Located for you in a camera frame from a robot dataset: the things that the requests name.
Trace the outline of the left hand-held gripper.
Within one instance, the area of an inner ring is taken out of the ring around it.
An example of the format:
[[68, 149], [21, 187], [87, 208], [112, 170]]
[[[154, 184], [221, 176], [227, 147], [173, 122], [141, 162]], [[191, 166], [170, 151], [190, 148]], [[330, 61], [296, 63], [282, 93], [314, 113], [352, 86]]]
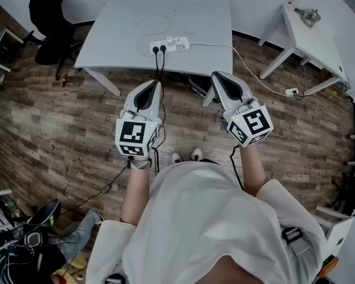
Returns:
[[115, 145], [126, 156], [148, 156], [159, 137], [162, 84], [151, 80], [133, 89], [116, 121]]

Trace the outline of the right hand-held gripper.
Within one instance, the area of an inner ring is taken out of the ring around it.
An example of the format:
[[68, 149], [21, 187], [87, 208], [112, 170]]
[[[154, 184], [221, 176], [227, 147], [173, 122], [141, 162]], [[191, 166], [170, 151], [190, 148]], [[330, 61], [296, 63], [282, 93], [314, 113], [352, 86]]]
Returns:
[[226, 130], [240, 146], [259, 142], [273, 131], [266, 106], [260, 105], [256, 97], [251, 98], [252, 92], [245, 81], [229, 73], [214, 71], [211, 83], [217, 100], [227, 110], [223, 113]]

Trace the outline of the white power strip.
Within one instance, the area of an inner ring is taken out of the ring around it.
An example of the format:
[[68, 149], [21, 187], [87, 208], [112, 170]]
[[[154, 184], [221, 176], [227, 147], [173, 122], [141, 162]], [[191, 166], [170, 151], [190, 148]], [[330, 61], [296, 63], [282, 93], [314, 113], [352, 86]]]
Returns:
[[190, 42], [187, 37], [167, 36], [164, 40], [154, 41], [149, 44], [150, 54], [156, 53], [181, 53], [190, 50]]

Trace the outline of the person's left forearm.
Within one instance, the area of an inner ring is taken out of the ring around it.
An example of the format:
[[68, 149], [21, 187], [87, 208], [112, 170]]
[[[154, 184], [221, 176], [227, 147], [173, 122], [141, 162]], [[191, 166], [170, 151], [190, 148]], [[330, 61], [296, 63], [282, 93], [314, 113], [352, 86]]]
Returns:
[[121, 207], [120, 221], [137, 226], [149, 199], [150, 171], [131, 169]]

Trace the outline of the person's right forearm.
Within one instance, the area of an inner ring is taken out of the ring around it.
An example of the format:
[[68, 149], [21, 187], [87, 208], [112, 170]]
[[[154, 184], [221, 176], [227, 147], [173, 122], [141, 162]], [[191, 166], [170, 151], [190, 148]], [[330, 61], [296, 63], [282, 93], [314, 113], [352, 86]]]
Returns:
[[263, 163], [255, 144], [240, 149], [243, 168], [243, 187], [245, 192], [256, 196], [258, 191], [268, 182]]

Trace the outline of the grey table leg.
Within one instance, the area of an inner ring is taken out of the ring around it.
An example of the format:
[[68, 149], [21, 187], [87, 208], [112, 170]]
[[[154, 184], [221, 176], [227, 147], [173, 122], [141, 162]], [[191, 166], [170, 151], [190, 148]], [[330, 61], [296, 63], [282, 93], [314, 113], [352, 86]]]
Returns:
[[207, 94], [204, 97], [202, 106], [203, 107], [208, 107], [209, 104], [212, 102], [212, 100], [215, 98], [215, 91], [213, 86], [211, 86], [207, 92]]
[[121, 91], [100, 70], [89, 67], [84, 67], [84, 70], [115, 96], [121, 95]]

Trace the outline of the black watch with metal band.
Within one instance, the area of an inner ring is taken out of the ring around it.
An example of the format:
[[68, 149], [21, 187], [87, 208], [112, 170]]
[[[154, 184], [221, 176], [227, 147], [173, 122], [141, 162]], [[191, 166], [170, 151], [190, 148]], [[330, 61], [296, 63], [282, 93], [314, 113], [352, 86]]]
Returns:
[[128, 156], [127, 168], [133, 170], [149, 169], [152, 167], [152, 159], [136, 160], [134, 156]]

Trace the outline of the white side table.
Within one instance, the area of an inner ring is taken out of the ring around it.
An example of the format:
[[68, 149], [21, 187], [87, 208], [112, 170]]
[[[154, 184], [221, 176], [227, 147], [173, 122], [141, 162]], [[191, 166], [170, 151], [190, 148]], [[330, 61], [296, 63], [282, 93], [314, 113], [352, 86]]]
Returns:
[[302, 64], [315, 62], [334, 75], [317, 86], [306, 90], [304, 92], [305, 96], [319, 92], [337, 82], [347, 83], [345, 68], [331, 33], [321, 23], [316, 23], [312, 28], [307, 27], [297, 12], [291, 11], [284, 6], [280, 7], [278, 13], [269, 22], [260, 37], [259, 46], [264, 45], [264, 42], [269, 40], [270, 36], [275, 32], [280, 19], [283, 19], [288, 31], [288, 46], [261, 72], [261, 79], [269, 76], [291, 54], [298, 51], [304, 56]]

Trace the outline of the black office chair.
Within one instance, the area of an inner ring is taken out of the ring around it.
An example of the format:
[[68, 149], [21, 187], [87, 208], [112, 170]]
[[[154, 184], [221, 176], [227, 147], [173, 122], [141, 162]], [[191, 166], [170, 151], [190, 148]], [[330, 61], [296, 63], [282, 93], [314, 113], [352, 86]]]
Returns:
[[82, 46], [73, 38], [75, 26], [68, 22], [62, 11], [63, 0], [30, 0], [31, 22], [45, 36], [44, 40], [34, 40], [40, 45], [35, 62], [50, 66], [57, 64], [56, 80], [66, 59], [74, 60], [72, 53]]

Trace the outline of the person's white t-shirt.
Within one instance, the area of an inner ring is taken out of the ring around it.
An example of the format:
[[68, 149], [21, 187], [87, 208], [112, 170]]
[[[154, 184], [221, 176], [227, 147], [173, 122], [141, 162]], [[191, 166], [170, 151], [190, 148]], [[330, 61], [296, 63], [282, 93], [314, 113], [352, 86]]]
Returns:
[[[287, 227], [309, 245], [299, 256], [282, 237]], [[195, 284], [224, 256], [264, 284], [311, 284], [325, 244], [314, 217], [278, 180], [251, 196], [220, 165], [182, 162], [157, 175], [137, 226], [102, 223], [86, 284], [114, 273], [128, 284]]]

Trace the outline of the black round seat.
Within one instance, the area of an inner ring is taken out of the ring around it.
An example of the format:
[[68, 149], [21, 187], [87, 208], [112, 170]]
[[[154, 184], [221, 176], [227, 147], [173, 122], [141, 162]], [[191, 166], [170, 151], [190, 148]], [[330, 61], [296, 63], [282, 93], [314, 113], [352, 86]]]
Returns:
[[51, 228], [60, 216], [61, 203], [59, 199], [48, 201], [28, 221], [28, 225]]

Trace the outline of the black chair base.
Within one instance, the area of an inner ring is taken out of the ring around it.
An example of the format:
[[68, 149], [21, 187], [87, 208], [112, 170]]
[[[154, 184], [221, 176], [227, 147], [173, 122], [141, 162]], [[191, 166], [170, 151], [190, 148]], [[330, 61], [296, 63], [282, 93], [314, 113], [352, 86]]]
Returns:
[[334, 206], [334, 209], [338, 211], [344, 202], [342, 213], [351, 216], [355, 211], [355, 176], [347, 178], [347, 173], [342, 173], [342, 180], [341, 186], [335, 180], [331, 181], [338, 192], [338, 196], [331, 204], [327, 204], [327, 208]]

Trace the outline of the white cabinet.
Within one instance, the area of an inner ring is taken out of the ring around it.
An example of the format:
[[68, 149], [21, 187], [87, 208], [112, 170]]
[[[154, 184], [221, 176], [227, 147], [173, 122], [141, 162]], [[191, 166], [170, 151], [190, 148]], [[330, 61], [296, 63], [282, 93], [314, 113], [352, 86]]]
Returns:
[[316, 213], [312, 216], [319, 223], [326, 238], [325, 258], [336, 257], [346, 240], [354, 217], [341, 214], [335, 210], [316, 206]]

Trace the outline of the orange tool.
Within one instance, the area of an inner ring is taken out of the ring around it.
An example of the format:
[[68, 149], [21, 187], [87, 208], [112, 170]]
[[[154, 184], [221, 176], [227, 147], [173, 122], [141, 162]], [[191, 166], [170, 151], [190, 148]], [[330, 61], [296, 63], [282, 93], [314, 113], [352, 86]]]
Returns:
[[335, 257], [332, 254], [330, 256], [328, 256], [328, 258], [325, 259], [323, 262], [323, 265], [322, 265], [322, 268], [318, 274], [318, 277], [320, 279], [325, 278], [326, 275], [328, 275], [328, 273], [330, 271], [332, 271], [333, 268], [336, 267], [337, 263], [338, 263], [338, 257]]

